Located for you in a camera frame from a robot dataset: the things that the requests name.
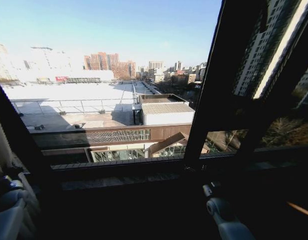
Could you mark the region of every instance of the glass facade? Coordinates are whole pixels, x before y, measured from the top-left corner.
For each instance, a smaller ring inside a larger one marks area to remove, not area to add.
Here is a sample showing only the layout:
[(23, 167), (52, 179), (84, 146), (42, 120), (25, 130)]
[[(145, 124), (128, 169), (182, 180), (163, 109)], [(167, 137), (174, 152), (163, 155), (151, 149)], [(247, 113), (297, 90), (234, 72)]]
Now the glass facade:
[(179, 156), (184, 154), (186, 150), (186, 146), (170, 146), (161, 151), (159, 151), (160, 157), (167, 157), (167, 156)]
[(132, 160), (145, 157), (145, 150), (143, 148), (138, 149), (126, 149), (116, 151), (91, 151), (93, 161), (98, 162), (111, 162), (119, 160)]

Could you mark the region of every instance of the tree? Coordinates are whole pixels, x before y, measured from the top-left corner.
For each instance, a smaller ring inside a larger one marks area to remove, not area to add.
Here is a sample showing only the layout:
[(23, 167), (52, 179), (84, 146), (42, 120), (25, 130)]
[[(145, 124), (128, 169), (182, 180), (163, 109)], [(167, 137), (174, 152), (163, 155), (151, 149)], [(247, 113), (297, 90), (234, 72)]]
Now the tree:
[(308, 122), (302, 119), (276, 119), (261, 141), (262, 147), (278, 147), (308, 144)]
[(123, 74), (121, 77), (120, 77), (120, 79), (122, 79), (122, 80), (130, 80), (130, 75), (129, 74)]
[(140, 73), (139, 72), (136, 73), (136, 77), (135, 78), (136, 78), (136, 80), (140, 80)]

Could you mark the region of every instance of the rooftop structure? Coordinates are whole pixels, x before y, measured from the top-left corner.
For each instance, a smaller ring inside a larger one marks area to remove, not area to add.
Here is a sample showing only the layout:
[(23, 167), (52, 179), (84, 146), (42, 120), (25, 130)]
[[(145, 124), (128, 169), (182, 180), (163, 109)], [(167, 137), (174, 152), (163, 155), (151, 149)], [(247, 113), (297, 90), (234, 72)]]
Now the rooftop structure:
[(174, 95), (141, 95), (144, 125), (159, 124), (191, 124), (195, 111), (189, 107), (189, 102)]
[(139, 102), (141, 104), (156, 104), (156, 103), (188, 103), (186, 100), (174, 94), (160, 94), (160, 95), (140, 95)]

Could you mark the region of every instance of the metal railing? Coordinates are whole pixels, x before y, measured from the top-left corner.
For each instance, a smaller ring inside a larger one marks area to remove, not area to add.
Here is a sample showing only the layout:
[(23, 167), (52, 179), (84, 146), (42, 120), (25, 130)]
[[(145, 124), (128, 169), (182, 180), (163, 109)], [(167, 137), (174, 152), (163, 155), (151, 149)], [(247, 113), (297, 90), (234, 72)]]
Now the metal railing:
[(84, 99), (84, 100), (11, 100), (12, 105), (18, 113), (22, 114), (56, 114), (67, 113), (96, 113), (123, 112), (124, 107), (132, 109), (134, 98), (114, 99)]

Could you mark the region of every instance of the window frame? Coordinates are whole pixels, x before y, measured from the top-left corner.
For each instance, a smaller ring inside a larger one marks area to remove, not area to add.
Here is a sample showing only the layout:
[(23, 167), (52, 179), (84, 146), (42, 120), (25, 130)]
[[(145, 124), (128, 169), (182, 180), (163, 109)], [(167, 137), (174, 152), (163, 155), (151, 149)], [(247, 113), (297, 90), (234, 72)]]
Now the window frame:
[[(35, 177), (36, 181), (40, 184), (40, 186), (50, 191), (54, 191), (60, 188), (59, 182), (56, 180), (56, 178), (54, 178), (55, 174), (63, 175), (63, 177), (66, 178), (68, 176), (71, 176), (71, 174), (73, 176), (73, 173), (75, 173), (75, 171), (82, 171), (84, 173), (87, 173), (86, 175), (88, 175), (90, 172), (95, 171), (95, 168), (110, 174), (115, 173), (120, 169), (122, 169), (123, 171), (129, 169), (128, 171), (139, 172), (141, 168), (135, 167), (136, 165), (144, 165), (144, 167), (146, 168), (152, 168), (153, 165), (161, 165), (163, 167), (167, 167), (166, 163), (172, 163), (173, 168), (175, 166), (180, 166), (181, 169), (192, 168), (198, 171), (204, 164), (229, 167), (230, 164), (228, 163), (232, 162), (232, 160), (234, 160), (235, 163), (237, 163), (238, 161), (243, 163), (243, 160), (246, 159), (251, 159), (254, 162), (256, 162), (257, 160), (262, 161), (263, 156), (289, 157), (290, 155), (299, 154), (304, 154), (303, 156), (306, 156), (306, 154), (308, 153), (308, 146), (261, 150), (256, 149), (257, 143), (263, 136), (264, 131), (268, 128), (269, 124), (274, 120), (274, 117), (276, 116), (276, 113), (273, 113), (272, 109), (269, 109), (270, 111), (268, 112), (268, 117), (265, 122), (261, 122), (260, 125), (258, 125), (259, 121), (257, 121), (249, 128), (246, 139), (242, 143), (242, 146), (237, 151), (237, 153), (224, 153), (216, 156), (209, 154), (206, 156), (201, 156), (201, 150), (203, 148), (203, 144), (205, 142), (208, 132), (215, 130), (232, 130), (230, 129), (232, 128), (232, 126), (228, 123), (224, 124), (223, 129), (215, 129), (215, 120), (206, 122), (206, 119), (204, 118), (204, 111), (206, 108), (205, 103), (211, 102), (210, 100), (213, 100), (213, 97), (215, 96), (215, 93), (212, 93), (212, 90), (210, 90), (215, 88), (210, 87), (221, 86), (222, 88), (226, 88), (229, 87), (229, 85), (231, 86), (230, 82), (226, 83), (227, 86), (223, 86), (223, 82), (220, 84), (220, 81), (214, 81), (215, 77), (219, 75), (219, 67), (217, 66), (223, 66), (224, 60), (230, 63), (228, 64), (227, 70), (223, 72), (223, 77), (225, 79), (234, 79), (235, 74), (237, 73), (237, 69), (239, 68), (239, 65), (241, 63), (246, 46), (248, 44), (250, 35), (257, 21), (258, 12), (262, 7), (261, 3), (261, 0), (222, 2), (217, 27), (213, 37), (213, 43), (208, 57), (208, 64), (204, 75), (204, 81), (201, 87), (202, 92), (197, 104), (198, 107), (195, 112), (192, 129), (189, 135), (188, 143), (186, 145), (184, 158), (180, 158), (177, 156), (177, 158), (174, 158), (173, 160), (165, 160), (164, 162), (153, 161), (149, 163), (147, 161), (136, 164), (129, 163), (129, 167), (126, 167), (126, 165), (124, 165), (123, 168), (121, 168), (122, 166), (120, 164), (106, 167), (100, 164), (95, 164), (91, 165), (93, 166), (91, 168), (69, 167), (52, 170), (52, 167), (47, 161), (44, 160), (42, 152), (37, 147), (30, 133), (26, 129), (19, 115), (13, 108), (11, 102), (9, 101), (0, 86), (0, 123), (2, 125), (2, 128), (4, 129), (5, 135), (12, 150), (21, 159), (23, 164), (31, 172), (31, 175)], [(306, 24), (304, 25), (305, 26), (302, 29), (301, 35), (297, 37), (297, 41), (294, 41), (295, 43), (290, 47), (290, 51), (286, 54), (286, 59), (284, 59), (284, 61), (281, 63), (280, 72), (277, 74), (276, 84), (273, 86), (270, 95), (268, 95), (265, 101), (260, 103), (260, 107), (265, 108), (268, 107), (270, 103), (275, 103), (279, 98), (290, 93), (293, 87), (296, 86), (296, 80), (291, 81), (288, 83), (288, 87), (283, 88), (284, 91), (279, 91), (278, 89), (281, 88), (281, 84), (283, 82), (283, 76), (288, 75), (292, 72), (293, 76), (298, 76), (298, 79), (300, 80), (303, 73), (307, 70), (308, 19)], [(232, 29), (236, 29), (236, 34), (240, 37), (232, 38)], [(230, 46), (235, 46), (232, 47), (232, 49), (229, 49), (229, 51), (225, 50), (228, 49), (228, 47), (226, 47), (226, 45), (228, 45), (228, 39), (232, 39), (232, 41), (234, 41), (232, 42), (232, 44), (230, 44)], [(296, 70), (294, 67), (285, 67), (287, 65), (292, 65), (292, 63), (294, 63), (295, 61), (297, 61), (297, 66), (299, 66)]]

